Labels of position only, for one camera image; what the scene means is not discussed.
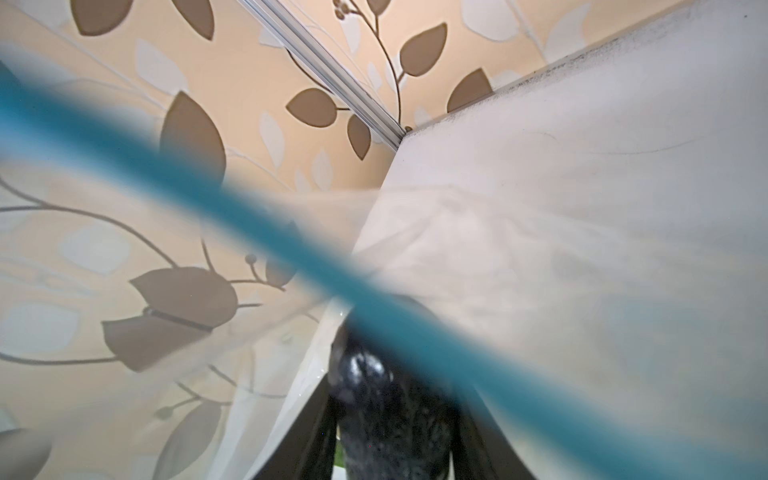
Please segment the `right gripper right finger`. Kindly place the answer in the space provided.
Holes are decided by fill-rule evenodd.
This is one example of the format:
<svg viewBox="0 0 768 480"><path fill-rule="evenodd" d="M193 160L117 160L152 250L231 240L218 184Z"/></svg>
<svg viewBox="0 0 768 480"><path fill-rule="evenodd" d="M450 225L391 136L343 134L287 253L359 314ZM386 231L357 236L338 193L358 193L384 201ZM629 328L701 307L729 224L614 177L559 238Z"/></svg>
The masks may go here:
<svg viewBox="0 0 768 480"><path fill-rule="evenodd" d="M455 479L535 480L475 390L457 396L452 441Z"/></svg>

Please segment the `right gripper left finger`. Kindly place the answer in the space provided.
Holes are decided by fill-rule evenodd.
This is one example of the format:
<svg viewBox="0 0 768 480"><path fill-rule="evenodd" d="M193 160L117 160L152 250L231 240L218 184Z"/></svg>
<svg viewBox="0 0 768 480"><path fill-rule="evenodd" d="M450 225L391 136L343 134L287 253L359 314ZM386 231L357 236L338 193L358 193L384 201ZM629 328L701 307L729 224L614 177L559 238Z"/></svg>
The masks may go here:
<svg viewBox="0 0 768 480"><path fill-rule="evenodd" d="M256 480L330 480L336 448L337 419L324 375Z"/></svg>

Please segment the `clear zip top bag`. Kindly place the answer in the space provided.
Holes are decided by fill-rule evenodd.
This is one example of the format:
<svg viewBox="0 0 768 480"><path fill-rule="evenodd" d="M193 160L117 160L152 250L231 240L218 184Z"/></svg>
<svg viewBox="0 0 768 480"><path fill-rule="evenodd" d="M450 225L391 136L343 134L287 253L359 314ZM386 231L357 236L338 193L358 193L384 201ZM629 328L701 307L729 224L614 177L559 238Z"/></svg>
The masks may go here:
<svg viewBox="0 0 768 480"><path fill-rule="evenodd" d="M364 338L541 479L767 475L767 120L559 147L506 194L438 181L259 191L185 91L162 132L1 66L1 475L251 479Z"/></svg>

